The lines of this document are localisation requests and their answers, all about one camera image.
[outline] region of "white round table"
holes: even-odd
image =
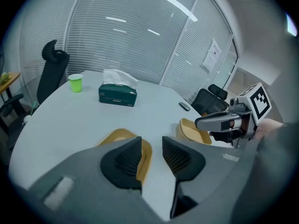
[[[163,219],[169,220],[175,177],[162,156],[162,137],[176,136],[182,118],[195,120],[198,113],[173,89],[138,81],[134,107],[99,102],[101,72],[82,73],[83,89],[73,93],[69,82],[50,95],[25,125],[14,147],[9,176],[28,189],[39,177],[71,154],[97,145],[118,128],[126,128],[152,146],[152,163],[142,187],[142,196]],[[230,147],[215,141],[212,145]]]

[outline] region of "ceiling light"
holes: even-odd
[[[152,31],[152,30],[149,30],[149,29],[148,29],[148,31],[149,31],[149,32],[152,32],[152,33],[154,33],[154,34],[156,34],[156,35],[160,35],[159,33],[154,32],[154,31]]]
[[[297,29],[295,27],[294,22],[291,20],[288,14],[286,14],[286,19],[288,22],[288,32],[291,33],[293,36],[297,36]]]
[[[125,31],[122,31],[122,30],[118,30],[118,29],[113,29],[114,31],[119,31],[119,32],[124,32],[124,33],[127,33]]]
[[[192,21],[198,21],[197,18],[185,7],[183,4],[179,3],[176,0],[167,0],[173,5],[175,5],[178,9],[180,9],[183,13],[191,18]]]
[[[117,19],[117,18],[113,18],[113,17],[106,17],[107,19],[110,19],[110,20],[115,20],[115,21],[122,21],[122,22],[127,22],[125,20],[122,20],[122,19]]]

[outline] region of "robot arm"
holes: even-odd
[[[268,96],[259,83],[232,98],[227,111],[197,118],[195,125],[199,130],[211,131],[215,140],[230,143],[237,148],[242,146],[240,139],[249,141],[254,136],[258,123],[270,109]]]

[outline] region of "headrest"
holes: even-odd
[[[215,84],[211,84],[208,90],[220,99],[226,100],[228,97],[228,92],[216,86]]]
[[[57,40],[53,40],[53,41],[48,42],[44,46],[43,51],[42,51],[42,56],[45,61],[50,61],[53,63],[58,62],[57,58],[54,57],[56,42],[57,42]]]

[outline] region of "paper sign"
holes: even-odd
[[[212,45],[209,49],[209,53],[211,53],[211,55],[213,56],[213,58],[218,61],[218,58],[220,56],[220,53],[221,53],[221,49],[220,47],[218,46],[217,42],[215,39],[213,39],[213,42],[212,42]]]
[[[210,52],[208,52],[202,65],[205,66],[209,71],[211,71],[215,64],[216,60],[213,58],[213,55]]]

